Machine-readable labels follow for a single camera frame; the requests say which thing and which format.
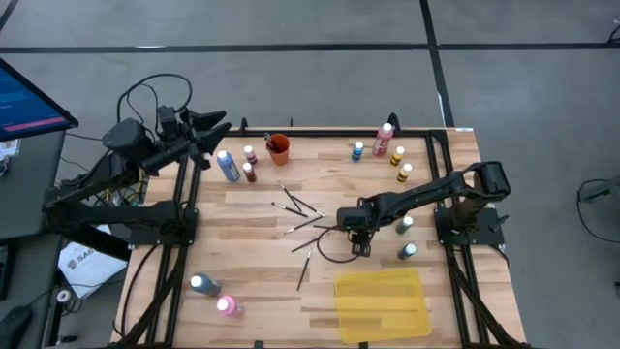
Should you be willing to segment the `large blue paint bottle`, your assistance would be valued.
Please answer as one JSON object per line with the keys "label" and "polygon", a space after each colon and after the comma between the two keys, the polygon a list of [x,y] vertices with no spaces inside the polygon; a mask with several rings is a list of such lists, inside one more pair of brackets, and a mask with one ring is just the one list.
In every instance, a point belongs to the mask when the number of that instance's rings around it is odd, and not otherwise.
{"label": "large blue paint bottle", "polygon": [[237,182],[240,174],[231,154],[226,150],[217,152],[217,163],[229,182]]}

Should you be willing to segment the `orange plastic cup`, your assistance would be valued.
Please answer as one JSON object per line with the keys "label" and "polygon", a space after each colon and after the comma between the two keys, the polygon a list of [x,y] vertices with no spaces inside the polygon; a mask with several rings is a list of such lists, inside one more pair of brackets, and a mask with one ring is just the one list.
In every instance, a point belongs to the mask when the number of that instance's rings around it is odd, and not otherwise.
{"label": "orange plastic cup", "polygon": [[290,141],[289,138],[283,134],[270,134],[277,144],[279,151],[278,152],[269,152],[266,147],[265,148],[268,154],[271,157],[273,163],[277,166],[284,166],[289,161],[289,151],[290,151]]}

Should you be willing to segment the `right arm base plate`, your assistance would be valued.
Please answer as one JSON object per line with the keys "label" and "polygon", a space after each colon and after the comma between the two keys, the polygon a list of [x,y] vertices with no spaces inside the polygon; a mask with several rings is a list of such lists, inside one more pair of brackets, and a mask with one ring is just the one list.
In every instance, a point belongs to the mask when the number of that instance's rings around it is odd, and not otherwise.
{"label": "right arm base plate", "polygon": [[462,228],[456,228],[451,222],[449,208],[436,208],[434,218],[437,238],[443,245],[501,245],[505,243],[502,224],[508,216],[500,217],[495,208],[483,208],[474,218],[474,222]]}

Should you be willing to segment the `large coral paint bottle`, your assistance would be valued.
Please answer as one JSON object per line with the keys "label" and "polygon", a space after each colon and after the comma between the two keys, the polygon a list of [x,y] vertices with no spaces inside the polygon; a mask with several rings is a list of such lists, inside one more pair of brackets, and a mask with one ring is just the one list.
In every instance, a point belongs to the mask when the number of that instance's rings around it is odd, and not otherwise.
{"label": "large coral paint bottle", "polygon": [[374,156],[382,157],[386,154],[389,142],[393,138],[394,129],[391,123],[385,123],[377,132],[372,153]]}

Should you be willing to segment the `black computer mouse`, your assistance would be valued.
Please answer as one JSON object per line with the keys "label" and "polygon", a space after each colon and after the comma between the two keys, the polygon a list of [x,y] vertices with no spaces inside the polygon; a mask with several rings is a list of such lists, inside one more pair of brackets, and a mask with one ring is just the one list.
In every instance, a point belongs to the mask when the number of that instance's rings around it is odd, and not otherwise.
{"label": "black computer mouse", "polygon": [[17,349],[31,321],[30,306],[16,306],[0,320],[0,349]]}

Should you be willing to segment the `large pink paint bottle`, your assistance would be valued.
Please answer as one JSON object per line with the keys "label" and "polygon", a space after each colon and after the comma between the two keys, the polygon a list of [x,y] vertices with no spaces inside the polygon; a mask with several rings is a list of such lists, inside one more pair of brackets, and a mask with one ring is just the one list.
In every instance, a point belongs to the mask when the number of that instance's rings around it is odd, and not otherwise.
{"label": "large pink paint bottle", "polygon": [[218,312],[227,317],[242,317],[245,313],[244,305],[232,296],[225,295],[216,302]]}

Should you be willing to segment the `grey desk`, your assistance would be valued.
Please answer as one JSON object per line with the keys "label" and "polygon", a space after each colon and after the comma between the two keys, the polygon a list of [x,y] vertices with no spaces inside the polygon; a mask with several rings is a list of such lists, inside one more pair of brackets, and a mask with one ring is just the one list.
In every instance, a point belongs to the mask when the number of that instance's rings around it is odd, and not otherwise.
{"label": "grey desk", "polygon": [[55,132],[20,141],[19,154],[0,176],[0,240],[41,233],[44,195],[54,185],[64,139],[64,132]]}

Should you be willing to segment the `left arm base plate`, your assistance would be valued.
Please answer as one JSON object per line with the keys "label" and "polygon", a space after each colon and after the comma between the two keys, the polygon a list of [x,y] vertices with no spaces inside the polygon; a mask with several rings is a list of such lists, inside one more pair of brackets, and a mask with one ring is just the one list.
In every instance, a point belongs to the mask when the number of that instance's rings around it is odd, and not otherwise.
{"label": "left arm base plate", "polygon": [[172,220],[159,226],[136,226],[131,229],[130,245],[165,245],[173,247],[189,246],[194,243],[199,211],[187,208],[179,221]]}

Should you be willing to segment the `large dark teal paint bottle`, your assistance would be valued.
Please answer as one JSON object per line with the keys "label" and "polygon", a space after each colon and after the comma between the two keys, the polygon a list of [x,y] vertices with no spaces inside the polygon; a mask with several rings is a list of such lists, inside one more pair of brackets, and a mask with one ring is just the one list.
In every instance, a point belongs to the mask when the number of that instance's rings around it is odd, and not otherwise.
{"label": "large dark teal paint bottle", "polygon": [[222,290],[217,280],[204,273],[195,273],[190,278],[190,285],[193,291],[209,297],[218,297]]}

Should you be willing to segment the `black desk beam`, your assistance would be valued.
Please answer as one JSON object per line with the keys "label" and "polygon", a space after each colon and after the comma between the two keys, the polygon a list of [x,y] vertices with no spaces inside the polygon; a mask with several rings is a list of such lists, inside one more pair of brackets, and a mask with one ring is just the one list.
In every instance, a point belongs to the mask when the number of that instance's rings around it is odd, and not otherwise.
{"label": "black desk beam", "polygon": [[93,248],[110,257],[128,262],[131,256],[129,244],[121,238],[102,232],[90,223],[54,220],[50,216],[44,224],[48,233],[55,233],[64,238]]}

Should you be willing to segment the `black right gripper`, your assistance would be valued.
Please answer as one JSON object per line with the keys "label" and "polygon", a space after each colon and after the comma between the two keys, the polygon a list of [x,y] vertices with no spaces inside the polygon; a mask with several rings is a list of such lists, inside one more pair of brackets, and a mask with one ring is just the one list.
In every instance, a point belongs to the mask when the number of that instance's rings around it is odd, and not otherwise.
{"label": "black right gripper", "polygon": [[337,209],[336,221],[338,226],[357,231],[352,232],[353,255],[370,256],[372,235],[367,232],[378,230],[380,217],[380,206],[374,200],[366,198],[358,198],[355,206],[343,206]]}

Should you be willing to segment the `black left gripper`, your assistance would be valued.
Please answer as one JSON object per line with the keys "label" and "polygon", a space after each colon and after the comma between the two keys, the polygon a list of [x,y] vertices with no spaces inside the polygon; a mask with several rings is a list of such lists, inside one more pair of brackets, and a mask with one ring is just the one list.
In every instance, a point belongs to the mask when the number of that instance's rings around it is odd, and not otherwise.
{"label": "black left gripper", "polygon": [[199,113],[183,109],[180,118],[190,126],[177,124],[175,130],[162,131],[162,162],[167,165],[189,156],[201,170],[208,170],[211,165],[204,154],[212,155],[232,127],[230,122],[216,125],[226,115],[226,111]]}

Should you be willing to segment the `grey stand leg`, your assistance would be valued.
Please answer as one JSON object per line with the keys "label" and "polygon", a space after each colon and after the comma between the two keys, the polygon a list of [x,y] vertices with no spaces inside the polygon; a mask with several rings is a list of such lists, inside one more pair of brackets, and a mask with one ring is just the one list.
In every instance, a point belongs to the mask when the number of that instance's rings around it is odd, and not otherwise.
{"label": "grey stand leg", "polygon": [[609,179],[587,179],[577,190],[577,199],[582,203],[609,195],[620,198],[620,174]]}

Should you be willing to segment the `yellow translucent plastic tray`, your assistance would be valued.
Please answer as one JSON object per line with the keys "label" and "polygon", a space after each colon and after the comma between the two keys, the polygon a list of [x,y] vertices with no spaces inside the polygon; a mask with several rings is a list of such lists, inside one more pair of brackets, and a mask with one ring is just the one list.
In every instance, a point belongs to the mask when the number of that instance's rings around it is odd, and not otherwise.
{"label": "yellow translucent plastic tray", "polygon": [[344,274],[334,282],[341,340],[346,344],[431,334],[419,271]]}

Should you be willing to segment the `white printed paper sheet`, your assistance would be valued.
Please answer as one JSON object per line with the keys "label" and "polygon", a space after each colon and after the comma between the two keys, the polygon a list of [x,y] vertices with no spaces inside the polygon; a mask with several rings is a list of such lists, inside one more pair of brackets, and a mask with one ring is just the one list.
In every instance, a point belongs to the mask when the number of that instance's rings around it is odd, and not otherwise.
{"label": "white printed paper sheet", "polygon": [[127,267],[127,262],[85,245],[69,242],[59,254],[57,267],[74,293],[85,299]]}

